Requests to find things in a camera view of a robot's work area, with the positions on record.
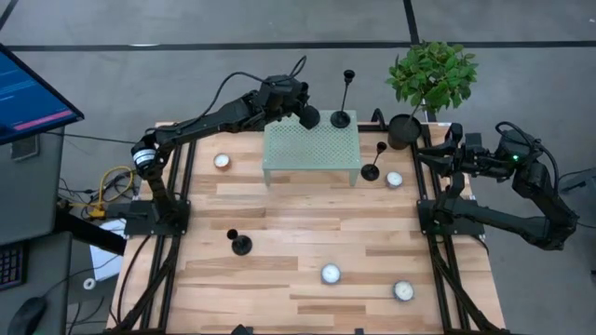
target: yellow cable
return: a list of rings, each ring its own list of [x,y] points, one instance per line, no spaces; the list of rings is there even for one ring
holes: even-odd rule
[[[105,181],[107,180],[107,178],[110,176],[110,174],[118,171],[118,170],[126,170],[129,173],[129,183],[127,184],[127,187],[124,189],[124,191],[118,192],[116,195],[114,195],[113,197],[103,200],[103,187],[105,185]],[[122,194],[128,192],[130,190],[130,188],[132,188],[133,186],[133,182],[134,182],[134,173],[135,171],[130,168],[130,167],[125,167],[125,166],[120,166],[120,167],[112,167],[109,170],[105,171],[105,173],[103,174],[102,179],[100,180],[100,190],[99,190],[99,198],[98,201],[96,203],[90,203],[90,204],[85,204],[85,203],[71,203],[70,205],[73,207],[93,207],[96,208],[98,210],[103,210],[102,204],[103,203],[110,203],[114,200],[116,200],[118,197],[122,196]]]

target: computer screen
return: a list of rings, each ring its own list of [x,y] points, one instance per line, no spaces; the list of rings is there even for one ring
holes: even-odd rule
[[[83,118],[60,93],[0,45],[0,145]]]

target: potted plant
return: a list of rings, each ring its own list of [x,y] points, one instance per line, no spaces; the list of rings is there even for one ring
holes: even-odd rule
[[[422,128],[413,115],[419,110],[437,113],[444,106],[459,107],[470,95],[470,84],[476,82],[474,54],[464,53],[461,45],[448,46],[444,42],[415,45],[408,57],[389,67],[391,77],[386,82],[395,89],[397,101],[407,101],[411,114],[398,114],[389,122],[388,143],[394,149],[405,149],[414,143]]]

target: concrete floor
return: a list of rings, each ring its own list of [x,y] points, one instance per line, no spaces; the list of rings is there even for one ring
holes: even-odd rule
[[[0,11],[8,0],[0,0]],[[447,41],[545,41],[596,39],[596,3],[591,0],[415,0],[421,39]],[[6,45],[94,45],[283,41],[409,41],[400,0],[20,0],[0,31]],[[317,49],[253,51],[21,52],[21,57],[87,119],[66,128],[74,134],[135,141],[156,121],[182,120],[201,112],[220,81],[233,71],[283,74],[306,54],[300,79],[309,82],[320,109],[341,104],[344,69],[356,71],[346,108],[368,120],[374,108],[386,116],[409,112],[384,84],[386,69],[407,49]],[[479,82],[458,110],[441,112],[479,131],[494,148],[494,125],[516,123],[543,139],[561,173],[596,166],[591,94],[596,91],[596,48],[484,48],[476,53]],[[256,88],[250,79],[231,81],[225,102]],[[122,144],[67,139],[62,176],[72,188],[95,187],[102,173],[130,164]],[[483,205],[517,215],[535,207],[492,180],[472,181]],[[593,194],[565,197],[585,224],[596,224]],[[592,334],[596,329],[596,230],[578,227],[562,252],[531,247],[519,237],[487,229],[494,280],[508,328],[533,334]],[[90,264],[87,246],[74,246],[73,272]],[[115,281],[94,291],[72,282],[70,301],[91,313]],[[106,306],[93,318],[105,320]],[[74,333],[98,331],[85,325]]]

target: wooden table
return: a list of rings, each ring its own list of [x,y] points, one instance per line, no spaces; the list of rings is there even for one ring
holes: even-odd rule
[[[430,129],[433,143],[441,143],[447,127],[431,124]],[[238,324],[254,327],[255,333],[349,334],[354,328],[442,333],[427,239],[415,209],[419,194],[411,151],[389,148],[377,162],[382,177],[388,171],[401,173],[403,184],[397,190],[387,189],[383,178],[359,178],[352,188],[347,173],[293,171],[275,172],[267,188],[261,170],[263,140],[263,133],[246,132],[198,142],[189,195],[192,219],[182,239],[168,333],[229,334]],[[386,133],[360,133],[364,163],[373,161],[378,141],[386,141]],[[213,166],[218,153],[231,157],[226,172]],[[433,195],[426,167],[425,173]],[[144,197],[150,197],[148,187],[143,189]],[[469,187],[464,194],[470,194]],[[252,239],[249,255],[232,252],[229,229]],[[142,240],[129,240],[121,274]],[[454,244],[468,294],[489,320],[504,327],[486,251],[469,236],[455,236]],[[147,285],[154,245],[152,237],[134,264],[124,311]],[[321,284],[320,269],[329,262],[343,272],[339,285]],[[392,297],[398,280],[413,283],[413,301]],[[453,293],[445,287],[457,327]],[[156,296],[152,326],[161,303],[160,292]]]

